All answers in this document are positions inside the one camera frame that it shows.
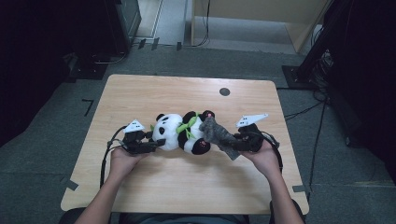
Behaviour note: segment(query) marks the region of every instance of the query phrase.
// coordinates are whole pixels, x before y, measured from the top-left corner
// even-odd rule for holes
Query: person
[[[107,223],[117,191],[123,179],[134,169],[139,161],[143,160],[148,155],[149,154],[142,154],[132,157],[122,147],[116,147],[111,152],[110,172],[107,180],[88,207],[83,210],[76,223]],[[268,180],[272,197],[271,208],[275,223],[304,223],[301,211],[297,209],[298,206],[296,207],[291,199],[286,183],[280,173],[279,164],[272,146],[267,141],[263,140],[262,147],[258,152],[241,152],[241,155],[251,160],[258,171]],[[179,220],[176,218],[172,218],[173,220],[162,219],[161,223],[194,223],[194,220],[197,220],[196,218],[197,217],[194,217],[194,215],[192,215],[191,219],[183,216]],[[199,223],[246,223],[239,217],[235,219],[224,216],[206,216],[198,218],[200,220]],[[155,219],[152,219],[149,222],[143,221],[142,223],[159,223],[154,222],[154,220]]]

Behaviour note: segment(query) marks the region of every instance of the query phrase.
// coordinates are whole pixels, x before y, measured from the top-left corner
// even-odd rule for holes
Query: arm
[[[147,155],[132,157],[123,148],[116,147],[111,152],[110,173],[107,180],[76,223],[107,223],[122,180]]]
[[[276,154],[271,145],[263,140],[262,147],[258,152],[241,152],[241,154],[251,160],[268,179],[276,223],[303,223],[279,171]]]

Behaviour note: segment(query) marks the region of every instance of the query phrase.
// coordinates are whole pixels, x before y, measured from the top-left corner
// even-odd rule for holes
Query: wooden table
[[[228,96],[219,93],[230,91]],[[89,204],[99,190],[101,162],[106,142],[121,126],[138,119],[146,130],[160,113],[212,110],[217,123],[237,133],[235,123],[243,115],[267,113],[257,123],[280,142],[283,176],[291,198],[308,212],[304,192],[294,192],[302,180],[288,129],[271,81],[198,77],[113,75],[105,86],[71,176],[76,190],[66,189],[62,209]],[[107,158],[106,175],[109,158]],[[113,206],[115,212],[269,214],[268,182],[253,164],[240,156],[231,161],[215,145],[202,156],[181,149],[157,149],[132,170]]]

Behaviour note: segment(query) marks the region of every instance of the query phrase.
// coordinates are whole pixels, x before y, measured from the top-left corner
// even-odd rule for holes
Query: round hole
[[[228,90],[227,88],[221,88],[219,92],[220,92],[220,94],[223,95],[223,96],[228,96],[228,95],[230,95],[230,90]]]

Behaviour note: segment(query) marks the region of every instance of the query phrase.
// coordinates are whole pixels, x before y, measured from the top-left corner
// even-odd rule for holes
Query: panda head
[[[152,130],[152,140],[166,139],[165,145],[160,147],[163,150],[178,148],[178,133],[176,129],[182,121],[183,118],[179,114],[160,114]]]

